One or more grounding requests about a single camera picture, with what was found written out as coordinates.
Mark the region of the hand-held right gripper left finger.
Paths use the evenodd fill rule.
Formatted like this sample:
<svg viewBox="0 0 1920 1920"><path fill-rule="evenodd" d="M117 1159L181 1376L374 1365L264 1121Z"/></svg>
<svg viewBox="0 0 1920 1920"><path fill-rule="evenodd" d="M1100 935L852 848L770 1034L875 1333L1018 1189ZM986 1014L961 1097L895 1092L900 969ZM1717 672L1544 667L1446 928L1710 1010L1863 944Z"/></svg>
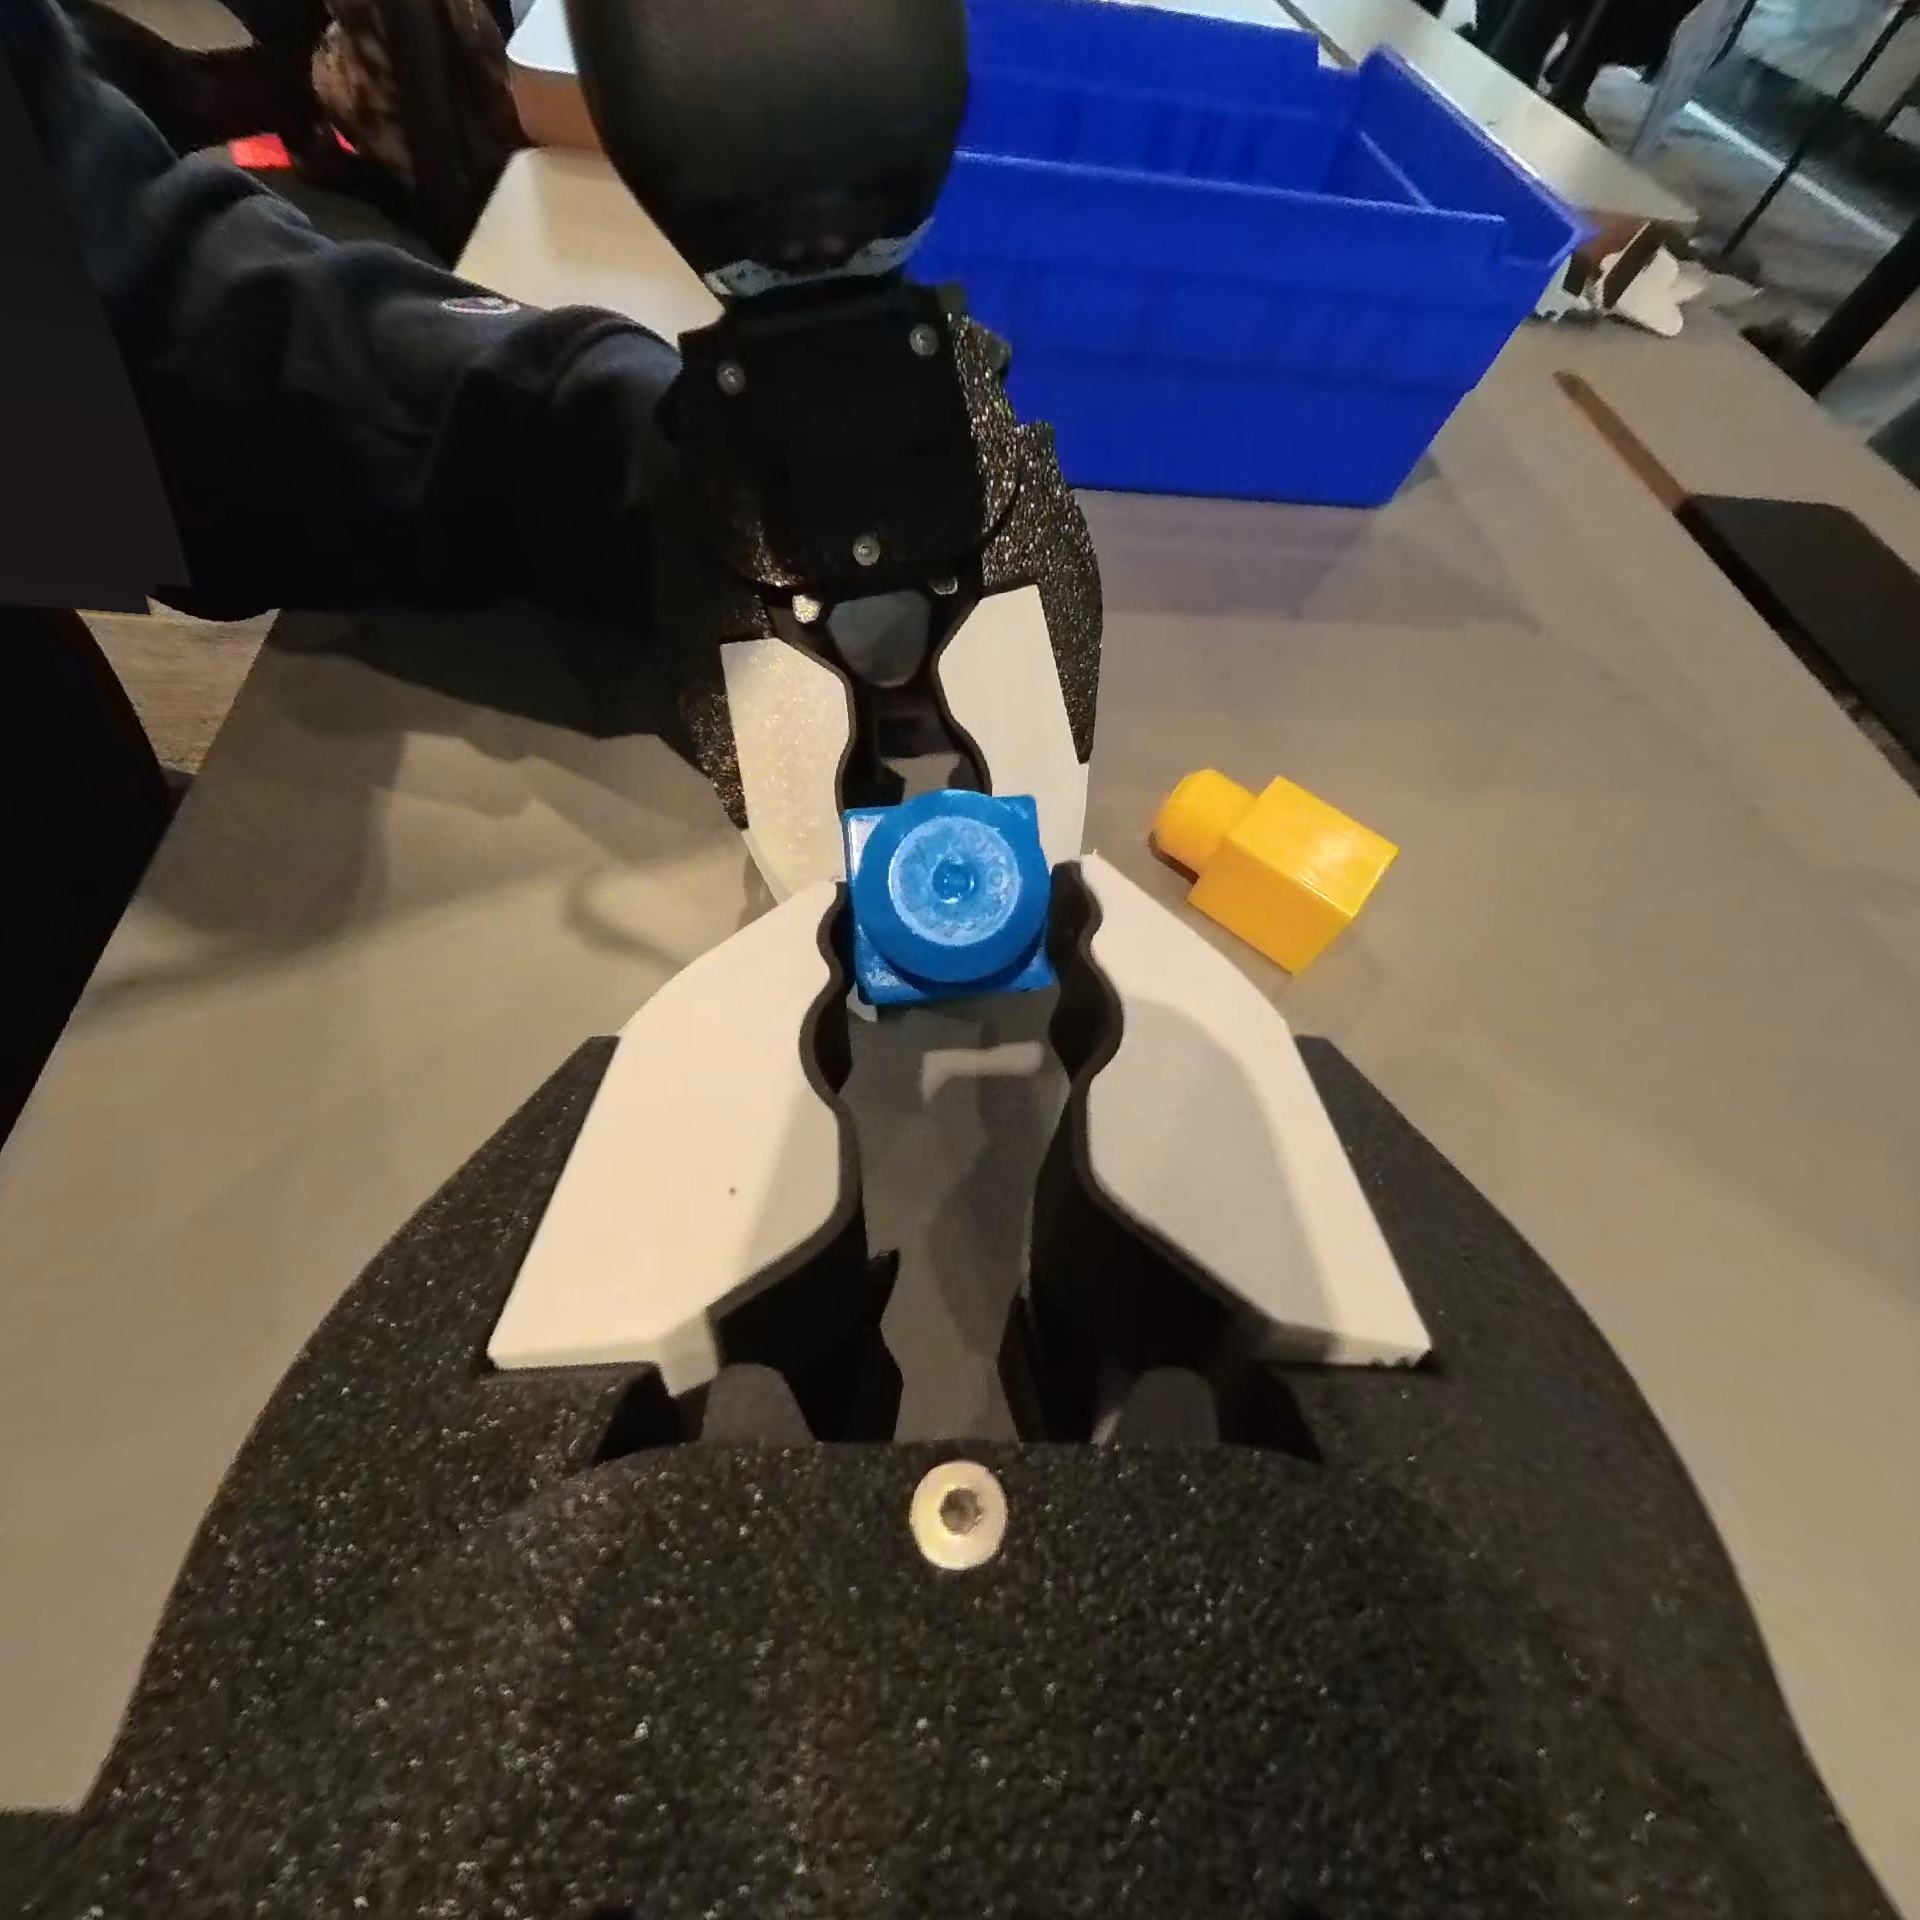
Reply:
<svg viewBox="0 0 1920 1920"><path fill-rule="evenodd" d="M863 1260L844 906L844 883L805 883L612 1039L493 1313L493 1372L650 1365L692 1398L749 1353L786 1279Z"/></svg>

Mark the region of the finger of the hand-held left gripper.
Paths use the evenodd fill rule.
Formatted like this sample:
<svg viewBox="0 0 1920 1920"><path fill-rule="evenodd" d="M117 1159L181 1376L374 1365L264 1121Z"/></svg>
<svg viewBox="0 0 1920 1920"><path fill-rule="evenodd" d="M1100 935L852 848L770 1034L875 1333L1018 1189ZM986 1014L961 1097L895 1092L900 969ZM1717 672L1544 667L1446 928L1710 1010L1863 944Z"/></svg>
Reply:
<svg viewBox="0 0 1920 1920"><path fill-rule="evenodd" d="M948 730L996 800L1032 800L1048 865L1081 851L1091 768L1077 759L1040 588L974 602L936 656Z"/></svg>
<svg viewBox="0 0 1920 1920"><path fill-rule="evenodd" d="M852 686L835 663L779 633L729 640L729 721L742 792L742 848L770 899L846 876L844 768Z"/></svg>

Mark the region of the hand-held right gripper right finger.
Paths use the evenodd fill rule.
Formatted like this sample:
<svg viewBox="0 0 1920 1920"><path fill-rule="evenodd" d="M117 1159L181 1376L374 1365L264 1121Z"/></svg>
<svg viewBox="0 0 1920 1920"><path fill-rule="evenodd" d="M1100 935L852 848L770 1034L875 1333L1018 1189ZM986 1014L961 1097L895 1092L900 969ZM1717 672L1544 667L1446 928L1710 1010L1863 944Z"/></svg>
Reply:
<svg viewBox="0 0 1920 1920"><path fill-rule="evenodd" d="M1432 1324L1285 1014L1113 858L1048 895L1046 1324L1113 1365L1419 1365Z"/></svg>

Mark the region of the blue mega block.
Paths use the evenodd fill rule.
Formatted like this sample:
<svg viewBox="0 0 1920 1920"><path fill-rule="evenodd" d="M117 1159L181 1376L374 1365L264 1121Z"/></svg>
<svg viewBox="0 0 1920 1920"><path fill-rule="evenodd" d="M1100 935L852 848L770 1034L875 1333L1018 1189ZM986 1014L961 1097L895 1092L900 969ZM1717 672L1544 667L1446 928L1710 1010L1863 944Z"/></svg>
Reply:
<svg viewBox="0 0 1920 1920"><path fill-rule="evenodd" d="M844 812L852 1004L1032 995L1048 969L1048 858L1032 793L927 792Z"/></svg>

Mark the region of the yellow mega block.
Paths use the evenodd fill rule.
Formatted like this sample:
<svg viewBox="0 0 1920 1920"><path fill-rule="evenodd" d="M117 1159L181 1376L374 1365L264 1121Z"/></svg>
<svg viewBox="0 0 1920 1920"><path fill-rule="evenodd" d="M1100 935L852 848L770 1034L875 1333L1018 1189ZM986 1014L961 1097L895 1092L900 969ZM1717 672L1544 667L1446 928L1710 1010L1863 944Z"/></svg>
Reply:
<svg viewBox="0 0 1920 1920"><path fill-rule="evenodd" d="M1379 895L1401 848L1290 780L1190 773L1154 812L1190 906L1304 976Z"/></svg>

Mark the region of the blue plastic bin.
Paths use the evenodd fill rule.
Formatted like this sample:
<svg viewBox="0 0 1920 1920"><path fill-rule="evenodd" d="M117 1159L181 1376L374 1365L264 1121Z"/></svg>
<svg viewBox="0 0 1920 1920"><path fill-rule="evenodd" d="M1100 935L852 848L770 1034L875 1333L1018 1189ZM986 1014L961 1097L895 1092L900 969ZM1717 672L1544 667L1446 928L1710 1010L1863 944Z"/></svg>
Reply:
<svg viewBox="0 0 1920 1920"><path fill-rule="evenodd" d="M1401 53L982 0L911 272L1006 338L1069 486L1382 506L1586 235Z"/></svg>

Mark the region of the person's left forearm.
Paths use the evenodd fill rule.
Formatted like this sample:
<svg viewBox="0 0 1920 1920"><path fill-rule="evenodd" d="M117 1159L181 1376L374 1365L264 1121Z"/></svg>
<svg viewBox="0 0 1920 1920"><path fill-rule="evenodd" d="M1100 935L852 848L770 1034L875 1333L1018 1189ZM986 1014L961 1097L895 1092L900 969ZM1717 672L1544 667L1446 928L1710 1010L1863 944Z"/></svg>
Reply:
<svg viewBox="0 0 1920 1920"><path fill-rule="evenodd" d="M335 242L222 164L78 211L184 545L165 605L650 612L666 338Z"/></svg>

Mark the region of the brown wooden strip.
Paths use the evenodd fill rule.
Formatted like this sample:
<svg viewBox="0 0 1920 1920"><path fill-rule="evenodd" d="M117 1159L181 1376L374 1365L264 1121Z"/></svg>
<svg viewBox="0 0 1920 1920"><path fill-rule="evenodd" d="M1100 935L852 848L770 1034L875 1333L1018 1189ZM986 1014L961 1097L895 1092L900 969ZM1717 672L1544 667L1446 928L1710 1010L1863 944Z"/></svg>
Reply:
<svg viewBox="0 0 1920 1920"><path fill-rule="evenodd" d="M1695 488L1634 431L1634 421L1573 368L1548 375L1554 394L1597 429L1597 439L1621 458L1621 469L1682 518Z"/></svg>

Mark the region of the white paper scrap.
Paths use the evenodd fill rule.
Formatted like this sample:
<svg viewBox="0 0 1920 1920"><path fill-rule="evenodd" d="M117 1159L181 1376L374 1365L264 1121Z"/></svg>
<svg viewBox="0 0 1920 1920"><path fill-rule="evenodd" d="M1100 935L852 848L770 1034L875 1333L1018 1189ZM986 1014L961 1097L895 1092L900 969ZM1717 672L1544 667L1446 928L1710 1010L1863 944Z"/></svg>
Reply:
<svg viewBox="0 0 1920 1920"><path fill-rule="evenodd" d="M1657 338L1682 333L1689 299L1710 288L1710 272L1674 248L1666 223L1601 223L1538 294L1538 322L1625 322Z"/></svg>

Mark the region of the person's dark clothing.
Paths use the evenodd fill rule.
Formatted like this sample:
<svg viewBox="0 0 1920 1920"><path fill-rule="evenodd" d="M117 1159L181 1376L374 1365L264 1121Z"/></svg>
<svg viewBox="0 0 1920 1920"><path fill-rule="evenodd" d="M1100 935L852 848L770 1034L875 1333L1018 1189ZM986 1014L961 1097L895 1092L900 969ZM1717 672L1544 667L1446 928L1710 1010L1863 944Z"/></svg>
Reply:
<svg viewBox="0 0 1920 1920"><path fill-rule="evenodd" d="M172 148L65 6L4 6L4 612L0 612L0 1129L15 1129L138 876L172 780L78 605L190 581L181 461L117 294L138 172Z"/></svg>

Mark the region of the black flat pad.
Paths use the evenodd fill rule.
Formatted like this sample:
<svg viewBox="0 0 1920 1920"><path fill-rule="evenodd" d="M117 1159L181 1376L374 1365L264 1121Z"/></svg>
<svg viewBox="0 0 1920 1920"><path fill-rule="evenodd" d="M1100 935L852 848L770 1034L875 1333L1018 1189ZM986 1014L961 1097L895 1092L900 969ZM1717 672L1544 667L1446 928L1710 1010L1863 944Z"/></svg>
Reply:
<svg viewBox="0 0 1920 1920"><path fill-rule="evenodd" d="M1682 497L1678 522L1739 602L1915 753L1920 575L1832 503Z"/></svg>

